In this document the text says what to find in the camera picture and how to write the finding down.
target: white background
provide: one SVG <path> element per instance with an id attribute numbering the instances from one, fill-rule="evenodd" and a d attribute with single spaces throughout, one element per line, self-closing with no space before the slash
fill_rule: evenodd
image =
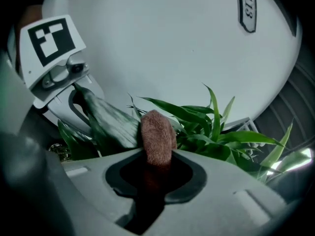
<path id="1" fill-rule="evenodd" d="M 259 115 L 286 82 L 300 48 L 273 0 L 257 0 L 256 33 L 238 22 L 237 0 L 70 0 L 70 15 L 105 99 L 122 110 L 132 96 L 220 111 L 229 121 Z M 139 108 L 152 103 L 135 99 Z"/>

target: brown fabric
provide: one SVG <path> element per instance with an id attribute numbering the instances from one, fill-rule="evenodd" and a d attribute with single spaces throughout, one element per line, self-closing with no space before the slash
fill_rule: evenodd
<path id="1" fill-rule="evenodd" d="M 143 234 L 164 209 L 164 197 L 171 168 L 176 134 L 169 120 L 152 110 L 141 118 L 143 147 L 147 154 L 141 187 L 136 200 L 136 216 L 125 226 Z"/>
<path id="2" fill-rule="evenodd" d="M 176 134 L 169 120 L 156 110 L 149 111 L 141 118 L 143 147 L 147 163 L 167 166 L 171 162 L 171 151 L 177 148 Z"/>
<path id="3" fill-rule="evenodd" d="M 141 134 L 147 154 L 144 190 L 146 195 L 163 195 L 172 149 L 177 148 L 175 131 L 165 116 L 152 110 L 141 118 Z"/>

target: green leaf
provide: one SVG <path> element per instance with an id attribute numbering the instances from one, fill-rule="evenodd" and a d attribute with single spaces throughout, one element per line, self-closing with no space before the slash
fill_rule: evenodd
<path id="1" fill-rule="evenodd" d="M 206 114 L 203 114 L 203 113 L 200 113 L 200 112 L 196 112 L 196 111 L 193 111 L 193 110 L 190 110 L 190 109 L 185 109 L 187 112 L 195 115 L 195 116 L 198 116 L 199 118 L 202 118 L 202 119 L 206 119 L 206 121 L 208 122 L 212 122 L 210 117 L 207 116 Z"/>
<path id="2" fill-rule="evenodd" d="M 208 122 L 208 125 L 209 125 L 209 129 L 211 130 L 210 131 L 210 135 L 212 134 L 212 122 Z"/>
<path id="3" fill-rule="evenodd" d="M 138 120 L 97 98 L 90 90 L 78 84 L 75 84 L 75 88 L 84 100 L 82 108 L 89 114 L 91 129 L 98 137 L 95 139 L 100 151 L 119 153 L 142 146 Z"/>
<path id="4" fill-rule="evenodd" d="M 67 124 L 58 120 L 58 129 L 61 137 L 67 143 L 73 160 L 84 160 L 98 157 L 96 148 L 92 141 Z"/>
<path id="5" fill-rule="evenodd" d="M 181 142 L 181 146 L 179 147 L 181 150 L 195 152 L 198 149 L 198 146 L 195 142 L 189 141 L 186 138 Z"/>
<path id="6" fill-rule="evenodd" d="M 182 106 L 182 108 L 186 110 L 192 110 L 195 112 L 203 113 L 203 114 L 214 114 L 214 110 L 207 107 L 200 107 L 200 106 Z"/>
<path id="7" fill-rule="evenodd" d="M 130 96 L 130 98 L 131 98 L 132 106 L 133 106 L 133 109 L 134 109 L 136 115 L 138 116 L 139 119 L 141 119 L 141 116 L 142 116 L 142 115 L 140 114 L 139 110 L 138 110 L 137 107 L 135 106 L 135 104 L 134 104 L 134 102 L 133 102 L 132 96 L 131 96 L 130 94 L 129 94 L 129 96 Z"/>
<path id="8" fill-rule="evenodd" d="M 146 114 L 148 111 L 144 111 L 144 110 L 141 110 L 141 109 L 139 109 L 139 108 L 137 108 L 137 110 L 141 113 L 141 114 Z"/>
<path id="9" fill-rule="evenodd" d="M 206 146 L 204 151 L 198 152 L 198 154 L 226 161 L 231 154 L 231 150 L 227 146 L 211 143 Z"/>
<path id="10" fill-rule="evenodd" d="M 290 136 L 290 132 L 291 132 L 291 129 L 292 129 L 292 126 L 293 126 L 293 123 L 291 123 L 291 125 L 288 127 L 285 135 L 283 136 L 283 138 L 281 139 L 280 141 L 280 144 L 278 144 L 271 152 L 269 155 L 267 155 L 267 157 L 260 163 L 262 166 L 265 166 L 265 167 L 271 167 L 274 163 L 276 163 L 283 150 L 284 150 L 284 147 L 289 139 L 289 136 Z"/>
<path id="11" fill-rule="evenodd" d="M 167 117 L 169 122 L 171 123 L 172 127 L 174 128 L 175 132 L 180 133 L 183 132 L 185 134 L 187 134 L 186 130 L 183 128 L 183 126 L 181 126 L 177 121 Z"/>
<path id="12" fill-rule="evenodd" d="M 176 116 L 176 117 L 178 117 L 178 118 L 180 118 L 182 120 L 200 124 L 203 127 L 204 131 L 205 131 L 205 135 L 209 136 L 210 130 L 209 130 L 208 123 L 207 123 L 207 121 L 205 119 L 200 118 L 199 116 L 186 111 L 182 107 L 178 107 L 176 105 L 167 103 L 165 101 L 155 100 L 155 99 L 146 98 L 146 97 L 143 97 L 142 99 L 145 99 L 147 101 L 150 101 L 150 102 L 154 103 L 156 106 L 158 106 L 162 110 L 167 111 L 170 114 L 172 114 L 172 115 L 174 115 L 174 116 Z"/>
<path id="13" fill-rule="evenodd" d="M 269 138 L 263 134 L 253 131 L 234 131 L 219 136 L 218 141 L 239 142 L 239 143 L 266 143 L 275 144 L 283 147 L 281 143 L 273 138 Z"/>
<path id="14" fill-rule="evenodd" d="M 234 154 L 231 152 L 231 154 L 229 155 L 229 157 L 226 159 L 226 162 L 234 164 L 237 166 Z"/>
<path id="15" fill-rule="evenodd" d="M 258 172 L 267 172 L 267 171 L 276 172 L 276 173 L 279 172 L 277 170 L 271 169 L 269 167 L 264 167 L 258 163 L 254 163 L 250 160 L 247 160 L 243 158 L 242 156 L 238 156 L 237 153 L 235 153 L 234 151 L 233 151 L 233 154 L 234 154 L 234 158 L 237 163 L 237 166 L 240 167 L 243 171 L 252 173 L 253 175 L 254 174 L 257 175 Z"/>
<path id="16" fill-rule="evenodd" d="M 310 157 L 304 155 L 301 153 L 302 150 L 292 152 L 291 154 L 287 155 L 280 165 L 277 167 L 277 170 L 280 172 L 285 172 L 288 169 L 292 168 L 295 165 L 301 164 L 305 162 L 306 160 L 309 160 Z"/>
<path id="17" fill-rule="evenodd" d="M 198 126 L 200 126 L 198 123 L 189 122 L 188 125 L 185 126 L 185 130 L 187 131 L 188 134 L 192 134 L 194 133 Z"/>
<path id="18" fill-rule="evenodd" d="M 223 112 L 223 117 L 222 117 L 222 119 L 221 119 L 221 123 L 224 123 L 224 122 L 227 121 L 234 100 L 235 100 L 235 96 L 230 100 L 230 102 L 229 102 L 228 105 L 226 106 L 226 108 L 225 108 L 225 110 L 224 110 L 224 112 Z"/>
<path id="19" fill-rule="evenodd" d="M 238 149 L 236 151 L 239 152 L 241 156 L 244 157 L 245 159 L 250 160 L 252 162 L 254 161 L 253 157 L 245 149 Z"/>
<path id="20" fill-rule="evenodd" d="M 225 144 L 226 146 L 228 146 L 231 149 L 236 149 L 236 150 L 240 150 L 240 149 L 244 149 L 244 150 L 256 150 L 262 153 L 262 151 L 256 147 L 251 147 L 248 146 L 248 144 L 243 144 L 243 143 L 239 143 L 239 142 L 230 142 Z"/>
<path id="21" fill-rule="evenodd" d="M 191 122 L 182 120 L 182 119 L 180 119 L 180 118 L 178 118 L 178 117 L 176 117 L 176 116 L 172 116 L 172 117 L 175 118 L 175 119 L 180 123 L 180 125 L 184 126 L 184 128 L 185 128 L 187 125 L 191 124 Z"/>
<path id="22" fill-rule="evenodd" d="M 211 140 L 216 142 L 218 140 L 220 131 L 221 131 L 221 125 L 220 125 L 220 114 L 219 114 L 219 109 L 218 109 L 218 102 L 216 99 L 215 94 L 213 93 L 213 91 L 206 86 L 210 96 L 211 96 L 211 100 L 213 103 L 213 108 L 214 108 L 214 114 L 215 114 L 215 118 L 214 118 L 214 122 L 213 122 L 213 129 L 212 129 L 212 136 L 211 136 Z"/>
<path id="23" fill-rule="evenodd" d="M 225 122 L 223 122 L 223 123 L 221 124 L 221 127 L 220 127 L 220 133 L 223 131 L 223 129 L 224 129 L 224 125 L 225 125 Z"/>
<path id="24" fill-rule="evenodd" d="M 267 181 L 267 172 L 268 171 L 259 172 L 256 179 L 262 183 L 265 183 Z"/>
<path id="25" fill-rule="evenodd" d="M 187 136 L 187 139 L 193 139 L 193 140 L 195 139 L 195 140 L 204 141 L 210 144 L 214 143 L 209 137 L 206 137 L 205 135 L 198 135 L 198 134 L 190 135 L 190 136 Z"/>

